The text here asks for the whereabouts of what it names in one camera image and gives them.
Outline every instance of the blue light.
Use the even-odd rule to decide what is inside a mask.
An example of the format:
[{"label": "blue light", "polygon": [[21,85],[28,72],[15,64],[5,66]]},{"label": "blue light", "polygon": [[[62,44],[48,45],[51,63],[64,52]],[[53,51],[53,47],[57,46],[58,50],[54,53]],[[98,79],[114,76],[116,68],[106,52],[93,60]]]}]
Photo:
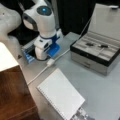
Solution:
[{"label": "blue light", "polygon": [[45,12],[45,11],[46,11],[46,9],[45,9],[45,8],[43,8],[42,10],[43,10],[43,12]]}]

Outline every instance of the table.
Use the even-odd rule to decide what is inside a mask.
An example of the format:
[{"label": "table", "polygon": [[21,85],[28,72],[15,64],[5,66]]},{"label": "table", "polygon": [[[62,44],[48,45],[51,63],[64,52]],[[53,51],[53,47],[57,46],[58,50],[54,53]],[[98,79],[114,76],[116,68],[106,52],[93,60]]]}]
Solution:
[{"label": "table", "polygon": [[0,120],[40,120],[21,68],[0,43]]},{"label": "table", "polygon": [[[79,35],[69,33],[61,42],[59,55],[67,50]],[[46,62],[34,61],[23,69],[29,82],[44,67]],[[64,55],[54,66],[45,71],[33,82],[29,89],[36,102],[39,114],[45,120],[62,120],[48,105],[36,87],[56,68],[60,68],[72,85],[86,99],[83,108],[96,120],[118,120],[120,117],[120,62],[108,76],[103,76],[71,60],[70,52]]]}]

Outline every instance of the open case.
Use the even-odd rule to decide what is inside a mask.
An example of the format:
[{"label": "open case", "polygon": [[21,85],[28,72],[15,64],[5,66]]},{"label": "open case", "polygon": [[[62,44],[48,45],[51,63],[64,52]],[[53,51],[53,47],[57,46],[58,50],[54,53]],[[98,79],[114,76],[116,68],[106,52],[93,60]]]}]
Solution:
[{"label": "open case", "polygon": [[97,4],[88,32],[70,48],[73,60],[107,75],[119,61],[120,9]]}]

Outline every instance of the white table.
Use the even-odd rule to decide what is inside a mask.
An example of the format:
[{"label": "white table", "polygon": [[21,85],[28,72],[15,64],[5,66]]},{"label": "white table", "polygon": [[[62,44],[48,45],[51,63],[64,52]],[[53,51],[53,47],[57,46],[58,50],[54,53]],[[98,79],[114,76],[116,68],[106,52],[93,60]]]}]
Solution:
[{"label": "white table", "polygon": [[[73,33],[67,35],[61,44],[59,54],[67,50],[78,37]],[[46,63],[40,61],[34,61],[26,66],[23,69],[26,81],[29,82],[45,66]],[[83,108],[90,116],[96,120],[118,120],[120,116],[120,62],[108,76],[103,76],[72,61],[70,52],[29,86],[39,113],[45,120],[61,120],[36,89],[56,68],[62,70],[72,85],[86,99]]]}]

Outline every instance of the cable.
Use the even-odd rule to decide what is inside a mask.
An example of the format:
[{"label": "cable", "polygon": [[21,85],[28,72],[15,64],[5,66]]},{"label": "cable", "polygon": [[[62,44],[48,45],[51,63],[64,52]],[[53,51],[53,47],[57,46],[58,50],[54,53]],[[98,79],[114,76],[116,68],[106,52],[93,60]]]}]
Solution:
[{"label": "cable", "polygon": [[90,19],[88,20],[87,24],[86,24],[85,27],[83,28],[83,30],[82,30],[82,32],[81,32],[81,34],[80,34],[79,39],[81,38],[82,34],[84,33],[84,31],[85,31],[86,27],[88,26],[88,24],[89,24],[89,22],[90,22],[91,19],[92,19],[92,16],[90,17]]},{"label": "cable", "polygon": [[[80,37],[82,36],[83,32],[85,31],[87,25],[89,24],[91,18],[88,20],[87,24],[85,25],[84,29],[82,30]],[[47,70],[49,67],[51,67],[58,59],[60,59],[63,55],[65,55],[66,53],[68,53],[70,51],[70,49],[66,50],[64,53],[62,53],[60,56],[58,56],[55,59],[50,59],[47,62],[47,66],[36,76],[34,77],[30,82],[27,83],[27,85],[29,86],[31,83],[33,83],[45,70]]]},{"label": "cable", "polygon": [[27,83],[29,86],[33,81],[35,81],[45,70],[47,70],[48,66],[46,66],[36,77],[34,77],[30,82]]},{"label": "cable", "polygon": [[32,82],[34,82],[45,70],[47,70],[49,67],[51,67],[58,59],[60,59],[63,55],[65,55],[69,51],[70,51],[70,49],[66,50],[63,54],[58,56],[55,60],[54,59],[50,59],[47,62],[47,66],[36,77],[34,77],[30,82],[28,82],[27,85],[29,86]]},{"label": "cable", "polygon": [[17,0],[17,2],[18,2],[20,9],[24,12],[25,8],[24,8],[23,4],[19,0]]}]

